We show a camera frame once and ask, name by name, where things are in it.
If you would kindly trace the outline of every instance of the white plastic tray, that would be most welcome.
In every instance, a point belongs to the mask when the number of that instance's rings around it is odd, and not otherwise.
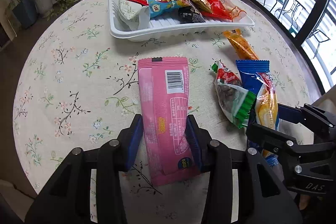
[[[239,22],[226,22],[205,17],[205,23],[180,22],[177,9],[170,13],[151,18],[150,27],[144,30],[131,31],[130,28],[119,18],[118,1],[109,0],[110,33],[116,38],[126,38],[131,41],[145,41],[151,38],[169,37],[180,34],[195,32],[223,32],[240,27],[254,27],[254,21],[245,16]]]

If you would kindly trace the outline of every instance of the green wrapper edge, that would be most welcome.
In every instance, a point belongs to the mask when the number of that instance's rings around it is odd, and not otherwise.
[[[245,127],[243,122],[249,118],[250,110],[256,98],[257,96],[251,91],[248,91],[246,94],[244,102],[241,104],[237,114],[235,115],[235,118],[237,118],[235,125],[238,128]]]

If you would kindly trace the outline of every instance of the flower pattern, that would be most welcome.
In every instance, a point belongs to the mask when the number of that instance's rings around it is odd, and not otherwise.
[[[260,59],[270,60],[278,102],[291,106],[311,103],[298,62],[279,33],[259,12],[240,0],[232,2],[255,22],[254,27],[241,29],[243,37]],[[229,143],[231,148],[244,150],[246,144],[238,137],[239,130],[231,126],[217,107],[214,75],[208,70],[214,60],[221,60],[238,73],[235,67],[238,56],[227,39],[213,32],[150,38],[143,42],[116,39],[109,33],[106,9],[108,0],[84,0],[74,5],[44,32],[23,67],[14,100],[13,131],[22,168],[36,192],[74,147],[85,150],[100,147],[117,138],[122,129],[130,126],[134,114],[141,113],[137,64],[142,58],[187,57],[188,113],[195,116],[201,128],[211,130],[214,138]],[[64,49],[63,58],[56,49],[60,52]],[[279,130],[290,132],[298,143],[313,142],[310,132],[301,125],[281,122]],[[93,170],[92,221],[97,221],[95,174]],[[190,223],[184,217],[184,208],[176,203],[176,196],[193,193],[194,198],[185,202],[189,208],[201,208],[208,180],[208,174],[202,174],[171,187],[155,188],[142,139],[136,163],[129,172],[120,175],[124,205],[132,208],[128,222],[146,219],[163,224]],[[194,219],[202,217],[201,210],[193,214]]]

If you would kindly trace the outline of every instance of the pink snack wrapper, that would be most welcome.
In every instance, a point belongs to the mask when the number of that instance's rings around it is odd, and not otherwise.
[[[184,135],[189,95],[187,58],[141,59],[138,78],[152,184],[198,175]]]

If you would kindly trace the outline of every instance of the nutrition label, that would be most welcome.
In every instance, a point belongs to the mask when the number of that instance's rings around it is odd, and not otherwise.
[[[173,138],[175,154],[185,152],[189,144],[184,136],[188,99],[175,97],[170,99],[171,123],[169,124],[170,136]]]

